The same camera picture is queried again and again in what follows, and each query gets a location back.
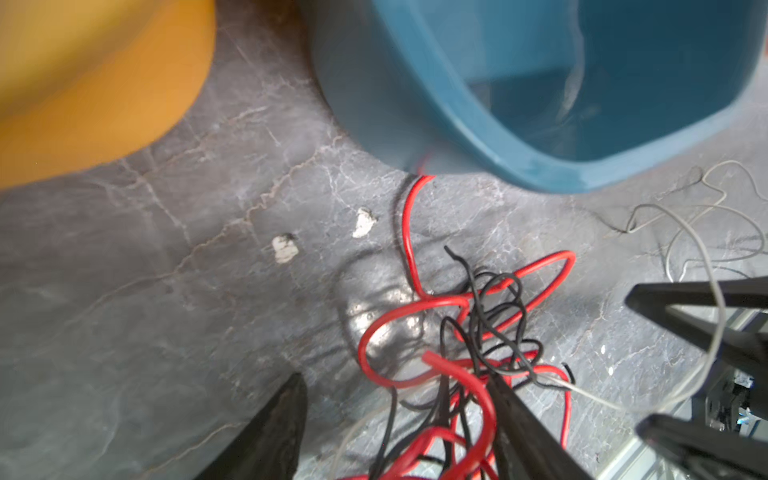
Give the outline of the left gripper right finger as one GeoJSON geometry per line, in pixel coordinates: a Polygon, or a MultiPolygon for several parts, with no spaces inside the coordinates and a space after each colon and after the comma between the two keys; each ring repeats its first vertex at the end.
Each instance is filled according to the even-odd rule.
{"type": "Polygon", "coordinates": [[[487,390],[497,415],[493,452],[500,479],[591,479],[500,376],[491,377],[487,390]]]}

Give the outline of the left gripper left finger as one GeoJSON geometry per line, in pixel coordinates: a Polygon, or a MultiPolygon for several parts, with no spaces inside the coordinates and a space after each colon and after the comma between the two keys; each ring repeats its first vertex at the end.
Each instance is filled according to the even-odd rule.
{"type": "Polygon", "coordinates": [[[307,414],[307,384],[294,373],[196,479],[293,478],[307,414]]]}

